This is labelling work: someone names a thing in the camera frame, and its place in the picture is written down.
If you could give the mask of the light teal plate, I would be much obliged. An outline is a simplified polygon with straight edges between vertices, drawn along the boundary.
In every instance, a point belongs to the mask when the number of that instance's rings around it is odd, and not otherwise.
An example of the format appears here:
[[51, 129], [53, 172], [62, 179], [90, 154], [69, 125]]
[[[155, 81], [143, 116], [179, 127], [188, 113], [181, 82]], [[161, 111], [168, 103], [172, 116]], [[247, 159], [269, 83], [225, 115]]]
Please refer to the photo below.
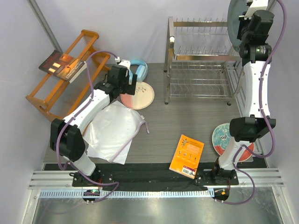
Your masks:
[[243, 12], [247, 11], [247, 5], [245, 0], [231, 0], [228, 7], [227, 16], [227, 27], [228, 36], [232, 44], [232, 47], [236, 52], [239, 51], [239, 46], [242, 43], [241, 40], [237, 38], [239, 30], [239, 16], [243, 15]]

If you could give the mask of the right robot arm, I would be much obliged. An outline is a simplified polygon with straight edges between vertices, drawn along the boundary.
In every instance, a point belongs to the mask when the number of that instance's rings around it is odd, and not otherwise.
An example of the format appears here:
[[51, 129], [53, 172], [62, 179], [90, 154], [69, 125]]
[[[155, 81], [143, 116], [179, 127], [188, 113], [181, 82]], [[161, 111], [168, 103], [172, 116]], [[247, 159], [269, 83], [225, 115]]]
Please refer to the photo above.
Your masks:
[[239, 55], [246, 82], [244, 117], [232, 119], [229, 124], [230, 142], [224, 153], [216, 160], [210, 176], [216, 185], [228, 184], [235, 178], [236, 165], [249, 146], [263, 137], [276, 125], [270, 118], [267, 106], [267, 84], [272, 48], [266, 43], [273, 24], [274, 14], [257, 10], [250, 18], [239, 17], [236, 38], [240, 40]]

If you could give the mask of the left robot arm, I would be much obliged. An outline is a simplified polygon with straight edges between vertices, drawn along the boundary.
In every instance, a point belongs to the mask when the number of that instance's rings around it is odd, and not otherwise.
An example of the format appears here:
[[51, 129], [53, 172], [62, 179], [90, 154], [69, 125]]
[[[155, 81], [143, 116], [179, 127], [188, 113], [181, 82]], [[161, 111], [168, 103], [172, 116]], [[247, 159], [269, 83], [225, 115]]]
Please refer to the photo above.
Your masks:
[[98, 169], [85, 152], [82, 133], [95, 115], [111, 104], [121, 94], [135, 94], [137, 75], [129, 80], [129, 61], [113, 65], [107, 73], [107, 80], [95, 85], [91, 95], [70, 115], [54, 119], [50, 126], [50, 148], [60, 157], [70, 161], [81, 173], [89, 186], [95, 186], [100, 179]]

